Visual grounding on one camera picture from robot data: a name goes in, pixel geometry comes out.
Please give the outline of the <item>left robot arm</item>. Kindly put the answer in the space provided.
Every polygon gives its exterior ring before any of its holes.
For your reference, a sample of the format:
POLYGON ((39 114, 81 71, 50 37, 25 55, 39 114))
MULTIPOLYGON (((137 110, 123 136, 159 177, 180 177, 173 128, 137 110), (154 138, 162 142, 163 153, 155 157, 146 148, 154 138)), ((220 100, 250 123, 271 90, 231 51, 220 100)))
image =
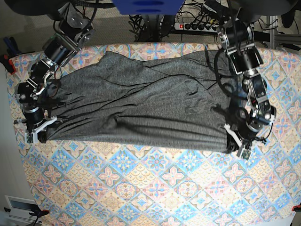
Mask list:
POLYGON ((250 106, 247 111, 239 104, 233 105, 230 115, 234 122, 226 123, 224 128, 230 136, 227 144, 228 152, 236 152, 237 157, 248 160, 254 141, 266 142, 266 137, 258 137, 265 126, 273 126, 277 110, 268 99, 267 84, 258 70, 263 60, 255 46, 253 29, 250 24, 240 21, 236 16, 221 16, 217 28, 222 48, 214 57, 214 73, 218 86, 232 101, 243 100, 250 106), (241 87, 246 93, 241 97, 230 91, 219 73, 218 60, 224 53, 236 76, 241 76, 241 87))

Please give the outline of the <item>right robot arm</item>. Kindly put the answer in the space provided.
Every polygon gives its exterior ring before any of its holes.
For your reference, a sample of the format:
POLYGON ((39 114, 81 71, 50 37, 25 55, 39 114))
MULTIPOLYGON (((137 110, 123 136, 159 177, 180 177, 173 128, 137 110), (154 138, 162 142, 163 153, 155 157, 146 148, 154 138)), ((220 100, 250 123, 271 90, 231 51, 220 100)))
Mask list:
POLYGON ((71 3, 66 3, 57 12, 61 21, 46 44, 45 56, 31 67, 29 78, 15 89, 15 99, 25 117, 17 122, 26 124, 24 139, 27 144, 44 142, 47 126, 57 120, 55 116, 45 116, 45 107, 38 103, 47 89, 48 80, 82 49, 94 33, 89 19, 71 3))

